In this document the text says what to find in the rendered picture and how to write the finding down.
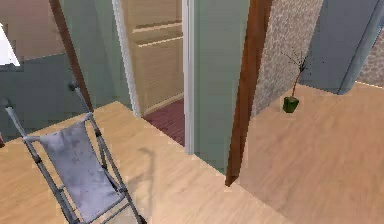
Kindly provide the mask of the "white lamp shade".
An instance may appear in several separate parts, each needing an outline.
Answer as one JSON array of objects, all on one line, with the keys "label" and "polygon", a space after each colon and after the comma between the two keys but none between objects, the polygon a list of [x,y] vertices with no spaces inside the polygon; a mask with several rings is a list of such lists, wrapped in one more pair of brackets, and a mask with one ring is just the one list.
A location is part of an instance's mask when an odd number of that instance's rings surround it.
[{"label": "white lamp shade", "polygon": [[11,43],[5,34],[3,24],[0,23],[0,66],[9,64],[13,64],[14,66],[20,65]]}]

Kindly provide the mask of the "grey folding stroller chair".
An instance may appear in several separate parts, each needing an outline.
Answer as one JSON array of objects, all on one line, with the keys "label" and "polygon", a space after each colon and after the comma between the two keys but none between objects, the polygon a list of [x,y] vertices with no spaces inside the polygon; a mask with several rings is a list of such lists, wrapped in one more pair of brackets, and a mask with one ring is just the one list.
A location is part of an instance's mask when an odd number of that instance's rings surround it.
[{"label": "grey folding stroller chair", "polygon": [[46,135],[27,134],[11,101],[5,97],[1,103],[68,224],[92,224],[120,202],[131,208],[138,224],[147,224],[130,196],[79,85],[72,81],[68,88],[78,94],[85,115],[76,123]]}]

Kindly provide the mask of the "green potted thin plant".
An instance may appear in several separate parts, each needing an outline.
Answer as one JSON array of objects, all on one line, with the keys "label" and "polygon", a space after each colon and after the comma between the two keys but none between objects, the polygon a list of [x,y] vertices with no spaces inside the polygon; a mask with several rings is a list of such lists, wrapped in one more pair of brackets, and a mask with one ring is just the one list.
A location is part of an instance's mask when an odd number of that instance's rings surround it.
[{"label": "green potted thin plant", "polygon": [[307,61],[307,56],[303,56],[303,52],[300,52],[300,54],[294,52],[294,55],[296,56],[295,59],[291,56],[288,56],[288,58],[298,67],[298,75],[295,78],[291,95],[284,98],[282,108],[285,113],[293,113],[299,105],[299,99],[295,96],[296,87],[302,73],[311,65],[311,62]]}]

